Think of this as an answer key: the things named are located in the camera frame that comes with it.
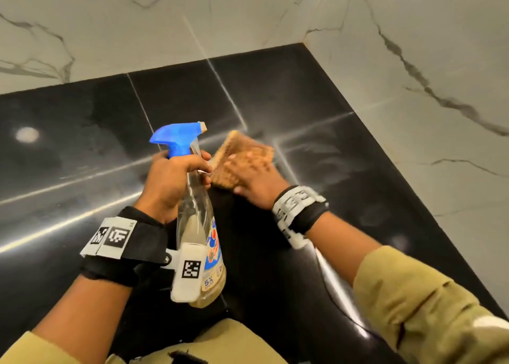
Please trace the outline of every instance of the spray nozzle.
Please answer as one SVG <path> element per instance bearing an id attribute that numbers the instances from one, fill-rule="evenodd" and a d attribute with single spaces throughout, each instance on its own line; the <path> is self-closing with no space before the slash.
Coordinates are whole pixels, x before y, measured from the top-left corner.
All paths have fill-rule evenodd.
<path id="1" fill-rule="evenodd" d="M 191 155 L 191 143 L 206 130 L 204 122 L 169 124 L 155 131 L 150 143 L 166 144 L 169 158 Z"/>

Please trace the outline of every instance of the bottle label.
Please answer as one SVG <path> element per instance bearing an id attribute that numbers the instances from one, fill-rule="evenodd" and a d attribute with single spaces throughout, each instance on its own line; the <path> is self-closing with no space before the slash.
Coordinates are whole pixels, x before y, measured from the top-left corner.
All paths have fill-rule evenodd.
<path id="1" fill-rule="evenodd" d="M 224 270 L 222 261 L 220 240 L 217 236 L 216 220 L 212 218 L 212 228 L 209 236 L 207 237 L 207 250 L 208 255 L 205 260 L 205 270 L 203 272 L 203 281 L 201 283 L 201 290 L 206 292 L 213 288 L 221 278 Z"/>

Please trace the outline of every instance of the blue trigger sprayer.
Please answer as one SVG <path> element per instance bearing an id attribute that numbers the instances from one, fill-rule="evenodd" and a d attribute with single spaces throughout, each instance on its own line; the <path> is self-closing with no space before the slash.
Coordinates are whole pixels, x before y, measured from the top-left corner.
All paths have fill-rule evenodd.
<path id="1" fill-rule="evenodd" d="M 200 154 L 198 136 L 207 127 L 203 122 L 170 124 L 159 128 L 151 143 L 166 144 L 168 157 Z M 198 171 L 187 174 L 187 188 L 177 215 L 177 250 L 172 301 L 204 308 L 221 293 L 226 269 L 217 236 L 216 222 L 207 190 Z"/>

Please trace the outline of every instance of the hand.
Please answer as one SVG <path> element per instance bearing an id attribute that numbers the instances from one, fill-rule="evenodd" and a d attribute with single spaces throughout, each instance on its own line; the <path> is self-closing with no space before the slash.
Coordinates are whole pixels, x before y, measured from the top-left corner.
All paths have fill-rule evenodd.
<path id="1" fill-rule="evenodd" d="M 177 218 L 177 204 L 184 196 L 187 173 L 202 170 L 212 171 L 207 163 L 211 156 L 202 151 L 200 155 L 175 156 L 168 159 L 168 151 L 162 151 L 153 157 L 149 175 L 143 192 L 134 204 L 139 211 L 166 224 Z M 210 188 L 210 177 L 201 174 L 201 182 Z"/>
<path id="2" fill-rule="evenodd" d="M 255 206 L 265 210 L 272 210 L 279 194 L 289 187 L 276 167 L 257 164 L 256 162 L 237 162 L 235 155 L 230 155 L 225 163 L 225 168 L 236 175 L 242 185 L 235 187 L 233 192 L 244 196 Z"/>

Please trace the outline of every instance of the sleeve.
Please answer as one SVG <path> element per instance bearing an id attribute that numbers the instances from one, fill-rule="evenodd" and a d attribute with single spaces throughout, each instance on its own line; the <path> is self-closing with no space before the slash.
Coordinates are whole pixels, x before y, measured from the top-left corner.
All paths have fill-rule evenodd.
<path id="1" fill-rule="evenodd" d="M 9 350 L 0 357 L 0 364 L 80 364 L 78 360 L 56 345 L 25 332 Z"/>
<path id="2" fill-rule="evenodd" d="M 353 287 L 363 314 L 408 362 L 509 363 L 509 322 L 451 278 L 390 246 L 366 256 Z"/>

